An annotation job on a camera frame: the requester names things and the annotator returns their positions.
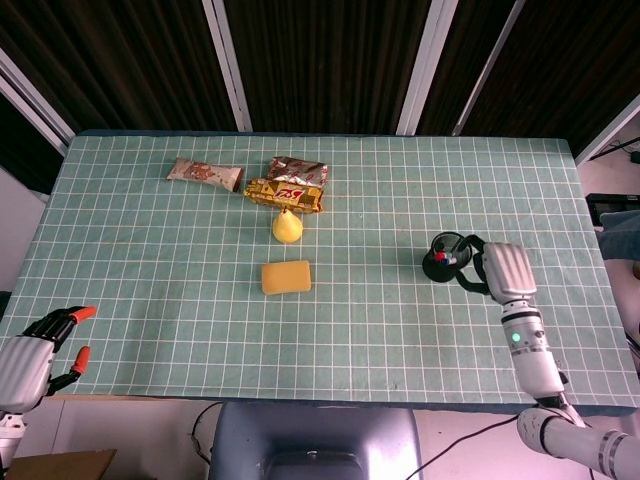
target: snack bar wrapper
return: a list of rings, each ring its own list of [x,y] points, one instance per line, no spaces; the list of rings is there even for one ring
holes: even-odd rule
[[[227,167],[224,165],[209,165],[208,163],[192,162],[186,158],[176,158],[167,180],[187,180],[206,183],[207,185],[223,187],[230,192],[237,192],[244,169]]]
[[[325,163],[309,162],[291,157],[273,157],[267,179],[324,188],[329,176]]]
[[[253,203],[287,207],[301,213],[322,212],[322,189],[307,185],[295,185],[266,178],[254,178],[244,190],[244,195]]]

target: green cutting mat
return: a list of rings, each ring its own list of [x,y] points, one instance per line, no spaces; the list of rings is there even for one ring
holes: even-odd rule
[[[304,216],[302,240],[283,246],[270,232],[277,210],[164,180],[177,155],[243,166],[247,178],[274,155],[326,162],[326,212]],[[443,230],[524,245],[572,398],[640,404],[558,140],[77,137],[0,333],[97,305],[59,357],[91,346],[88,373],[69,389],[78,393],[530,404],[500,307],[423,276]],[[265,298],[260,266],[298,259],[311,262],[312,291]]]

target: yellow sponge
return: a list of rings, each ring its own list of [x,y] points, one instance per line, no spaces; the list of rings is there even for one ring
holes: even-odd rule
[[[311,269],[307,260],[266,263],[262,266],[262,291],[265,295],[309,290]]]

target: yellow pear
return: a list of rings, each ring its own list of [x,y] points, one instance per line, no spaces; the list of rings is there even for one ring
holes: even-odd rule
[[[302,236],[302,220],[286,208],[273,221],[273,236],[279,242],[292,243]]]

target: robotic hand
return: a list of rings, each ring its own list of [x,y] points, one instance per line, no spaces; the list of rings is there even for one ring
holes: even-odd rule
[[[461,271],[471,260],[480,282],[470,282]],[[465,290],[490,295],[502,306],[502,327],[518,383],[538,403],[518,417],[518,434],[525,445],[613,479],[640,479],[640,439],[616,430],[585,428],[567,400],[567,380],[553,359],[542,315],[529,304],[537,288],[521,246],[444,232],[433,239],[422,268],[433,281],[456,278]]]
[[[95,307],[55,310],[4,343],[0,350],[0,478],[24,436],[22,415],[85,372],[89,347],[80,349],[69,373],[51,378],[53,359],[62,343],[75,325],[95,313]]]

